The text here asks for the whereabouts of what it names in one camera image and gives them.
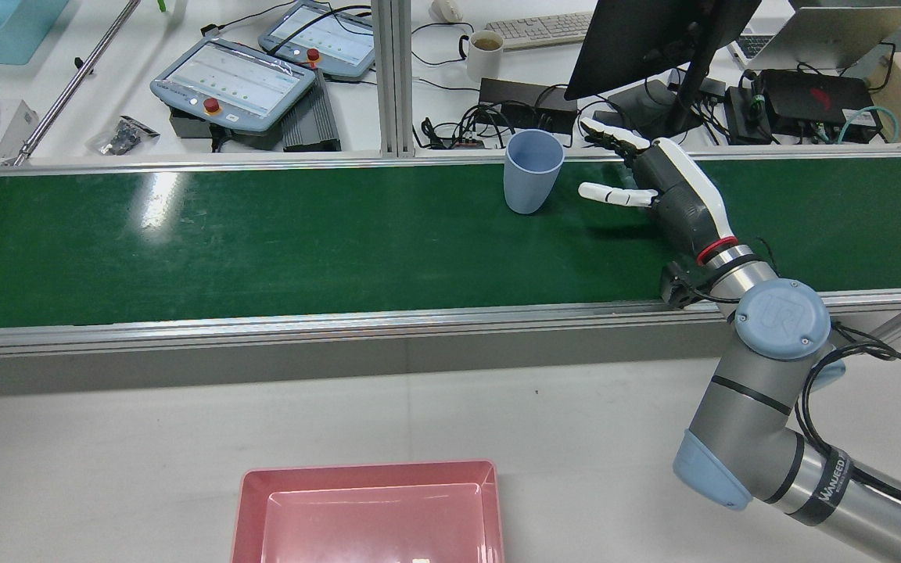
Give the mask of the white grey right robot hand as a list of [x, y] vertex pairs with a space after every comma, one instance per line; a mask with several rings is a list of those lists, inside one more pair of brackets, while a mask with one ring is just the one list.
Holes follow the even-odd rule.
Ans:
[[635, 181], [629, 188], [585, 181], [578, 188], [584, 199], [648, 208], [673, 247], [701, 266], [739, 245], [721, 192], [680, 144], [669, 138], [647, 140], [629, 129], [589, 117], [580, 118], [580, 128], [622, 156]]

